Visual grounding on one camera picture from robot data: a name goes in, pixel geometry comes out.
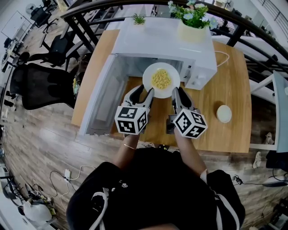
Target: white cup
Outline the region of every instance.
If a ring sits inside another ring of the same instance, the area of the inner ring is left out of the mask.
[[[232,112],[231,109],[228,106],[220,106],[217,109],[217,118],[219,121],[221,121],[222,123],[228,123],[231,118],[232,118]]]

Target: bracelet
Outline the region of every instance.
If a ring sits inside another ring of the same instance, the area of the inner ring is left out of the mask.
[[[131,148],[131,149],[134,149],[134,150],[136,150],[135,148],[132,148],[131,146],[128,146],[127,144],[124,144],[126,147],[128,147],[128,148]]]

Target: noodles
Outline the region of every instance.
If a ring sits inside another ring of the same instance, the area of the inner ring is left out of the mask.
[[[159,89],[166,89],[171,84],[171,78],[166,70],[158,69],[152,75],[151,83],[152,86],[155,86]]]

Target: small plant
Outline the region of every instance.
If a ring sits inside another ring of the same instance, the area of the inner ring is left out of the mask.
[[[133,15],[134,25],[144,25],[145,23],[145,15],[137,15],[136,13]]]
[[[187,8],[183,6],[178,6],[173,3],[173,1],[168,2],[170,13],[173,13],[176,18],[182,20],[182,22],[194,28],[205,28],[211,27],[211,29],[216,28],[218,22],[215,18],[206,19],[205,15],[208,11],[208,7],[202,3],[195,4],[195,0],[190,0],[186,5]]]

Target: sleeve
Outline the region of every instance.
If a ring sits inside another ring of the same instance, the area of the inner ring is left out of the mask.
[[[236,212],[241,226],[245,219],[245,208],[241,204],[230,175],[222,170],[216,170],[207,174],[207,184],[213,191],[217,194],[221,194],[227,199]],[[235,221],[231,213],[225,208],[224,204],[220,200],[217,200],[216,203],[221,213],[223,230],[236,229]]]
[[[67,221],[71,230],[88,230],[100,215],[104,201],[102,197],[93,197],[103,188],[113,188],[119,182],[122,171],[112,163],[100,164],[81,184],[71,197],[67,207]]]

